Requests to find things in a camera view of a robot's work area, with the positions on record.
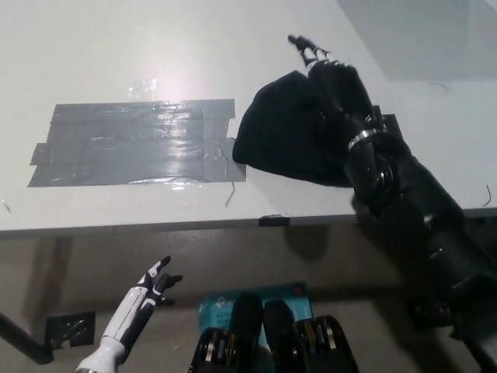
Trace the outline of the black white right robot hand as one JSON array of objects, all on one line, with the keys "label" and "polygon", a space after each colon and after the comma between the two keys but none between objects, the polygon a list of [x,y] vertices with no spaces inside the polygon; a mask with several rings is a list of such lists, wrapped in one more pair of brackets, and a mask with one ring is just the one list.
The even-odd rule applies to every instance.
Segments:
[{"label": "black white right robot hand", "polygon": [[347,151],[385,131],[356,68],[306,37],[289,35],[287,39],[300,54],[325,117],[339,129]]}]

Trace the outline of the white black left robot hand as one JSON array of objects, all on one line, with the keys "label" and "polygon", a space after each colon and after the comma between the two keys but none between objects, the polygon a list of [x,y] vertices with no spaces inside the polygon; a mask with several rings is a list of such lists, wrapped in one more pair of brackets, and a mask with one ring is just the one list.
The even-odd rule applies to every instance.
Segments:
[{"label": "white black left robot hand", "polygon": [[104,337],[121,343],[127,353],[136,343],[154,310],[163,305],[175,304],[173,299],[166,297],[165,291],[179,283],[182,275],[160,274],[170,261],[171,256],[164,257],[141,277],[127,292],[104,331]]}]

